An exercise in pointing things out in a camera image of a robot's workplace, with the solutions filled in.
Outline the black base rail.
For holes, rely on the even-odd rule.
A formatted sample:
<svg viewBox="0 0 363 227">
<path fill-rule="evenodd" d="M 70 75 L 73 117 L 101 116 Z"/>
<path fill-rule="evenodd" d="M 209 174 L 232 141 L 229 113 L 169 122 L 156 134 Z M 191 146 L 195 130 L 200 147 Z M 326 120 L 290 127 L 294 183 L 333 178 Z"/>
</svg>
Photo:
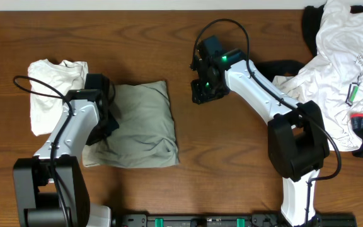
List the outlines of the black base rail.
<svg viewBox="0 0 363 227">
<path fill-rule="evenodd" d="M 357 227 L 351 214 L 316 214 L 303 224 L 309 227 Z M 113 227 L 289 227 L 281 214 L 258 213 L 246 216 L 153 216 L 128 214 L 112 221 Z"/>
</svg>

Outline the crumpled white shirt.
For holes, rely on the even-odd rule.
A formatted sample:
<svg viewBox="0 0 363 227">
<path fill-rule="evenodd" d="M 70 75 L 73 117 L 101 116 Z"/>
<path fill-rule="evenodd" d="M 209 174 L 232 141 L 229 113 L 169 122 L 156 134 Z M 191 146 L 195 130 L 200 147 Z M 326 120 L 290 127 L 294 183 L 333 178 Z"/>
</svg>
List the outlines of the crumpled white shirt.
<svg viewBox="0 0 363 227">
<path fill-rule="evenodd" d="M 355 151 L 362 139 L 350 122 L 363 114 L 363 13 L 344 1 L 327 1 L 316 35 L 317 55 L 296 76 L 276 76 L 282 92 L 300 102 L 314 101 L 326 131 L 340 151 Z"/>
</svg>

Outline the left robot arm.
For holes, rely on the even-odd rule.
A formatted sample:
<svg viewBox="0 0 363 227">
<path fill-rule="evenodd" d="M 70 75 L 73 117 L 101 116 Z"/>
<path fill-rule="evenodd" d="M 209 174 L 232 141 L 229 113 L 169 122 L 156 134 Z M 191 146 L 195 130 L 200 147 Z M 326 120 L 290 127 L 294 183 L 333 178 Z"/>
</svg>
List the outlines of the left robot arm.
<svg viewBox="0 0 363 227">
<path fill-rule="evenodd" d="M 44 145 L 13 166 L 19 223 L 109 227 L 112 210 L 91 203 L 80 162 L 85 146 L 106 139 L 119 127 L 109 110 L 114 85 L 102 74 L 88 74 L 83 89 L 66 94 L 47 83 L 43 86 L 62 101 L 62 112 Z"/>
</svg>

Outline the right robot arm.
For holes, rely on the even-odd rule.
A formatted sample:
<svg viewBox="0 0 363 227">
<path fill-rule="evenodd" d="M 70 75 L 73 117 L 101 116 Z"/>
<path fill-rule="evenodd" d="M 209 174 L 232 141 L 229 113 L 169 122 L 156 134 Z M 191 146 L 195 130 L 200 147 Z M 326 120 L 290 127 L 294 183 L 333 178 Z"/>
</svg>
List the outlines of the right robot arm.
<svg viewBox="0 0 363 227">
<path fill-rule="evenodd" d="M 300 103 L 276 88 L 239 49 L 226 51 L 215 36 L 195 44 L 191 69 L 192 100 L 203 104 L 233 91 L 264 120 L 268 157 L 282 176 L 281 214 L 289 226 L 319 226 L 314 204 L 314 178 L 330 154 L 321 110 Z"/>
</svg>

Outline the grey-green shorts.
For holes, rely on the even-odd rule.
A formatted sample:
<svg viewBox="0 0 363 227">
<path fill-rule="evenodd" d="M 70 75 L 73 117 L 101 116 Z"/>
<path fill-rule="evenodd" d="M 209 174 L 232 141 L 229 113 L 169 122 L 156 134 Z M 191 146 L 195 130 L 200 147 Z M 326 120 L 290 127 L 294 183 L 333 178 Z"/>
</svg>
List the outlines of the grey-green shorts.
<svg viewBox="0 0 363 227">
<path fill-rule="evenodd" d="M 179 164 L 165 81 L 116 85 L 110 112 L 119 128 L 84 147 L 83 166 L 163 168 Z"/>
</svg>

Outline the folded white t-shirt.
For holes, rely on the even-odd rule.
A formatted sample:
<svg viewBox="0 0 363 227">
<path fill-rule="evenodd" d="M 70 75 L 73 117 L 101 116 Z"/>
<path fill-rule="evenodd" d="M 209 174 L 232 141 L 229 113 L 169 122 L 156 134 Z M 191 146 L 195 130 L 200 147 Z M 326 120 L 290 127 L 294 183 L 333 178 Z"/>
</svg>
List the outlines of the folded white t-shirt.
<svg viewBox="0 0 363 227">
<path fill-rule="evenodd" d="M 53 64 L 48 59 L 33 62 L 28 67 L 28 76 L 35 78 L 65 95 L 69 90 L 83 89 L 88 63 L 63 60 Z M 62 100 L 59 95 L 46 86 L 30 82 L 31 130 L 35 136 L 50 134 L 58 123 L 62 113 Z"/>
</svg>

